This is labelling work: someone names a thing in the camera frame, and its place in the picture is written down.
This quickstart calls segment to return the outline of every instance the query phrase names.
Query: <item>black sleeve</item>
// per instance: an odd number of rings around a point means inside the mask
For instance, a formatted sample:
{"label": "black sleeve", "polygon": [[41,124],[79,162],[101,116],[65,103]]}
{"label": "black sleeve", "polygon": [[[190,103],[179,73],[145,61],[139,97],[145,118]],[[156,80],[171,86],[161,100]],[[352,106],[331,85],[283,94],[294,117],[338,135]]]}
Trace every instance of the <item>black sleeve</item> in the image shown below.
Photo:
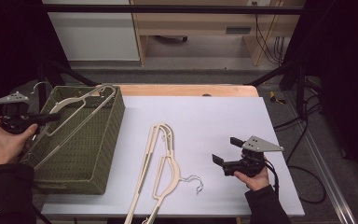
{"label": "black sleeve", "polygon": [[36,223],[33,181],[34,169],[30,166],[0,165],[0,223]]}
{"label": "black sleeve", "polygon": [[245,196],[252,211],[250,224],[291,223],[271,185],[257,191],[250,190]]}

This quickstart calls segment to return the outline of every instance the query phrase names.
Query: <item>electrical outlet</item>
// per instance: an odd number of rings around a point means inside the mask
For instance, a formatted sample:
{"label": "electrical outlet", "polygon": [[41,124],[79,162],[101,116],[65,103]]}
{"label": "electrical outlet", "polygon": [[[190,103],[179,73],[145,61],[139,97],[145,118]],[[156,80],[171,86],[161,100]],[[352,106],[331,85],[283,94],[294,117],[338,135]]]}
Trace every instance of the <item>electrical outlet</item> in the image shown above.
{"label": "electrical outlet", "polygon": [[248,7],[267,7],[271,0],[248,0],[246,6]]}

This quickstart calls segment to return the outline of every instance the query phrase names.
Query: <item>person's right hand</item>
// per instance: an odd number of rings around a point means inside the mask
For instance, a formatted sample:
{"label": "person's right hand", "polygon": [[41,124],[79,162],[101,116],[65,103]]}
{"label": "person's right hand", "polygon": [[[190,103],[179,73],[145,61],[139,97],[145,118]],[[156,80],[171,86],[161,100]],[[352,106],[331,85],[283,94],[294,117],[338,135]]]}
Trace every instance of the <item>person's right hand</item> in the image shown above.
{"label": "person's right hand", "polygon": [[234,172],[234,175],[252,191],[263,189],[269,185],[269,172],[267,167],[260,172],[260,174],[255,175],[254,177],[249,177],[239,171]]}
{"label": "person's right hand", "polygon": [[0,164],[17,163],[27,139],[36,131],[37,124],[31,125],[24,133],[12,134],[0,126]]}

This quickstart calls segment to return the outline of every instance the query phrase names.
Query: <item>hanger hook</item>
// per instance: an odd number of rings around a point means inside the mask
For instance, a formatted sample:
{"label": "hanger hook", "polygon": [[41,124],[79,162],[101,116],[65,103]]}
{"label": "hanger hook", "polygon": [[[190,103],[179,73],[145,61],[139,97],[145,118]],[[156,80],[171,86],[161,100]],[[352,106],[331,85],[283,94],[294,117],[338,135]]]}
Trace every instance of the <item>hanger hook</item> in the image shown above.
{"label": "hanger hook", "polygon": [[51,86],[51,84],[47,81],[41,81],[41,82],[38,82],[36,84],[34,84],[34,90],[36,89],[37,86],[39,86],[40,84],[49,84],[49,86],[51,87],[51,89],[53,89],[53,87]]}
{"label": "hanger hook", "polygon": [[197,194],[199,194],[202,190],[203,190],[203,183],[202,183],[202,180],[199,176],[197,175],[190,175],[189,177],[187,178],[180,178],[181,181],[184,181],[184,182],[190,182],[192,180],[199,180],[200,182],[200,185],[197,187]]}

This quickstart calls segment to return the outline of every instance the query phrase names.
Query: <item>cream hanger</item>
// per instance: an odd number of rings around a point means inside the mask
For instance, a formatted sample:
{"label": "cream hanger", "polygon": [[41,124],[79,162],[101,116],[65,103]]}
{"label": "cream hanger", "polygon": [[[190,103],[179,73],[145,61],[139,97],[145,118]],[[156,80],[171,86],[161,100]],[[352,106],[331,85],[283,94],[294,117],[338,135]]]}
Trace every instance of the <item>cream hanger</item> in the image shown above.
{"label": "cream hanger", "polygon": [[[200,185],[197,187],[197,193],[202,191],[203,188],[203,184],[201,179],[196,176],[196,175],[191,175],[188,178],[182,178],[180,176],[180,168],[178,163],[176,162],[175,158],[174,158],[174,150],[173,150],[173,132],[172,129],[169,125],[165,124],[165,123],[158,123],[153,125],[150,128],[150,132],[149,132],[149,137],[147,140],[147,146],[146,146],[146,151],[145,151],[145,156],[144,156],[144,162],[141,168],[141,173],[140,176],[138,178],[138,184],[137,184],[137,188],[135,191],[135,195],[133,197],[132,200],[132,204],[130,207],[130,211],[127,214],[127,218],[125,220],[125,224],[130,224],[132,221],[132,217],[133,217],[133,212],[135,209],[135,205],[138,201],[143,183],[145,182],[145,174],[147,172],[148,169],[148,165],[150,163],[150,159],[151,156],[153,154],[154,148],[156,146],[156,141],[158,138],[158,133],[159,131],[163,132],[163,139],[165,142],[165,156],[162,156],[159,160],[159,164],[158,164],[158,172],[156,175],[156,182],[155,182],[155,186],[153,189],[153,198],[157,199],[157,203],[150,215],[149,218],[147,218],[145,221],[143,221],[143,224],[151,224],[154,222],[154,219],[156,218],[156,215],[158,213],[159,208],[161,207],[162,201],[164,200],[164,198],[169,195],[171,192],[173,192],[173,190],[177,187],[179,181],[191,181],[194,179],[198,179],[200,182]],[[169,186],[161,193],[161,195],[157,195],[157,189],[158,189],[158,184],[159,184],[159,180],[161,178],[161,174],[162,174],[162,170],[164,167],[165,162],[168,162],[168,164],[171,167],[171,171],[172,171],[172,175],[171,175],[171,182],[169,184]]]}

